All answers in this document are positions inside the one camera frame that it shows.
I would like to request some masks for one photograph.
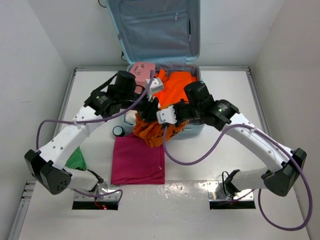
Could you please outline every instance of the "zipper pocket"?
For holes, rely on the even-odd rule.
[[[166,12],[158,12],[158,13],[149,13],[137,16],[124,16],[123,20],[127,24],[137,24],[137,23],[144,23],[144,22],[153,22],[153,21],[160,21],[160,20],[178,20],[180,17],[186,17],[187,10],[172,10]]]

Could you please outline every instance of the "suitcase lid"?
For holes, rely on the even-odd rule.
[[[200,0],[107,0],[123,53],[135,62],[191,61],[200,54]]]

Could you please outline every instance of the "suitcase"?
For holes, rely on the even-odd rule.
[[[107,7],[128,71],[136,62],[148,62],[156,71],[188,71],[201,80],[199,66],[192,63],[200,54],[200,0],[107,0]],[[134,130],[125,117],[122,126]],[[203,127],[201,120],[192,120],[177,136],[198,135]]]

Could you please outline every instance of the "folded towel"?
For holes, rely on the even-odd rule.
[[[134,134],[116,137],[113,149],[111,184],[164,184],[163,146],[150,148]]]

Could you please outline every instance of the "green cloth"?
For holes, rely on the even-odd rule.
[[[85,171],[87,170],[87,165],[84,159],[84,156],[82,155],[82,152],[80,150],[80,147],[78,147],[69,157],[68,161],[66,161],[65,166],[70,169],[77,169]]]

